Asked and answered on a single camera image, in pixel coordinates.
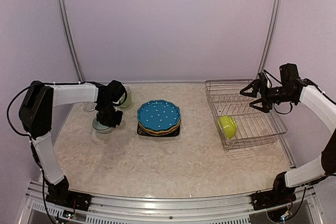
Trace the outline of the white patterned bowl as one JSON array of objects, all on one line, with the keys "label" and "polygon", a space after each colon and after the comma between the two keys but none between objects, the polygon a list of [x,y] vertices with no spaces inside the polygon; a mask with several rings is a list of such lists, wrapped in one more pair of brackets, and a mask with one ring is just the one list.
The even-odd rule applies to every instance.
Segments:
[{"label": "white patterned bowl", "polygon": [[92,127],[94,130],[100,134],[109,134],[112,132],[113,128],[102,125],[98,122],[97,118],[94,118],[92,121]]}]

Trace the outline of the pale green mug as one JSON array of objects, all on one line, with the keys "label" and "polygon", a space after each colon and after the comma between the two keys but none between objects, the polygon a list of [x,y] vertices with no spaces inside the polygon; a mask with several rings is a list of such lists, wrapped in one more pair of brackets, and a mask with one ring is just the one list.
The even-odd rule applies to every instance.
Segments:
[{"label": "pale green mug", "polygon": [[124,87],[127,93],[120,99],[122,103],[120,108],[127,109],[132,105],[132,90],[128,85],[124,85]]}]

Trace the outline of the clear glass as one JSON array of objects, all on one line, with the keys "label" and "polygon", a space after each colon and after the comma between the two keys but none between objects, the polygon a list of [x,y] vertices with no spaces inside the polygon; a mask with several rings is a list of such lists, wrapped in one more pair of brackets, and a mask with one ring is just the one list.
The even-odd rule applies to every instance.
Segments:
[{"label": "clear glass", "polygon": [[91,112],[94,111],[96,107],[96,103],[84,103],[83,104],[83,109],[84,111]]}]

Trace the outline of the black square floral plate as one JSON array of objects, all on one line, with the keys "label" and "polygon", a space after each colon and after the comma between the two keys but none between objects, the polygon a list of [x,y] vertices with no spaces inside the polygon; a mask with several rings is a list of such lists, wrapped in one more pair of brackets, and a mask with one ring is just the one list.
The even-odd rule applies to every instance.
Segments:
[{"label": "black square floral plate", "polygon": [[180,134],[181,126],[179,125],[175,129],[170,130],[167,133],[151,133],[148,130],[145,130],[140,123],[137,125],[137,134],[141,136],[148,136],[148,137],[176,137]]}]

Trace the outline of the blue polka dot plate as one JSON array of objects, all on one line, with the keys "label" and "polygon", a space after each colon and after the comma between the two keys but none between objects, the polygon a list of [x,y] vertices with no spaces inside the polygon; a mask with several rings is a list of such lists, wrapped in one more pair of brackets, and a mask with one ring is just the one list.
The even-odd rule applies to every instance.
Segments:
[{"label": "blue polka dot plate", "polygon": [[166,100],[151,100],[137,110],[138,122],[153,132],[167,131],[181,123],[180,108]]}]

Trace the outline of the orange polka dot plate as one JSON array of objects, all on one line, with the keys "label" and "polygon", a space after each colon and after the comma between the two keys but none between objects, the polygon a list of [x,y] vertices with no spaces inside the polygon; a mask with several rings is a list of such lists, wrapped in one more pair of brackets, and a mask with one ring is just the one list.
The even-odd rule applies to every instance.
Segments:
[{"label": "orange polka dot plate", "polygon": [[167,135],[175,131],[180,126],[180,124],[181,124],[181,119],[179,119],[179,121],[177,122],[175,126],[170,127],[168,130],[154,131],[154,130],[145,128],[140,122],[138,122],[138,126],[140,127],[140,129],[142,129],[144,132],[149,133],[151,135]]}]

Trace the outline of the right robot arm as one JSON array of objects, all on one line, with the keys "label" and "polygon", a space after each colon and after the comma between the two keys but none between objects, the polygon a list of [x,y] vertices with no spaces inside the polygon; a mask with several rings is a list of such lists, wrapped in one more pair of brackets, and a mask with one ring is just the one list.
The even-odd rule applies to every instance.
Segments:
[{"label": "right robot arm", "polygon": [[335,102],[316,83],[301,78],[296,64],[281,65],[279,71],[279,86],[270,84],[272,75],[264,70],[240,90],[240,95],[253,98],[249,107],[263,113],[269,113],[282,103],[298,105],[311,113],[305,122],[314,130],[321,126],[322,136],[330,138],[324,141],[325,147],[315,159],[278,174],[272,189],[252,194],[256,208],[283,204],[295,198],[296,188],[313,185],[335,175]]}]

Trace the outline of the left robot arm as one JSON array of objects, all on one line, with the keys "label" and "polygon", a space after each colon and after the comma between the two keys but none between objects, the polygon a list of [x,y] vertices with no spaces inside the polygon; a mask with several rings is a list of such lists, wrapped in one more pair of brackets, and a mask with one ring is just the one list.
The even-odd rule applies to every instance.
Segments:
[{"label": "left robot arm", "polygon": [[51,139],[52,111],[55,107],[77,103],[94,103],[96,120],[106,127],[120,125],[123,112],[118,107],[128,97],[125,86],[117,80],[108,85],[98,82],[45,83],[33,81],[22,93],[25,97],[18,116],[23,133],[27,136],[33,158],[41,170],[43,188],[47,202],[68,208],[88,210],[92,196],[69,189],[67,177],[63,174]]}]

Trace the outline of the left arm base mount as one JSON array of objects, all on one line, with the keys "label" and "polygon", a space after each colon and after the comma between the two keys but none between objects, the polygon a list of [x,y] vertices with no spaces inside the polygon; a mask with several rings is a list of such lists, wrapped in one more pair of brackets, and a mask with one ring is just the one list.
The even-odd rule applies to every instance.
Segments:
[{"label": "left arm base mount", "polygon": [[58,206],[71,208],[74,210],[88,211],[92,196],[90,194],[80,193],[76,191],[68,191],[65,197],[55,194],[48,194],[46,201]]}]

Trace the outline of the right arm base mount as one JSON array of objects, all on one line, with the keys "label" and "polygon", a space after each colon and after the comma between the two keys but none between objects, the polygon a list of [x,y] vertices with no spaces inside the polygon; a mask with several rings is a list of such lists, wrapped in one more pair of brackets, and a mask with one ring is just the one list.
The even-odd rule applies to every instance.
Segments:
[{"label": "right arm base mount", "polygon": [[250,197],[252,200],[254,211],[291,203],[297,199],[294,193],[275,196],[272,190],[257,191],[251,194]]}]

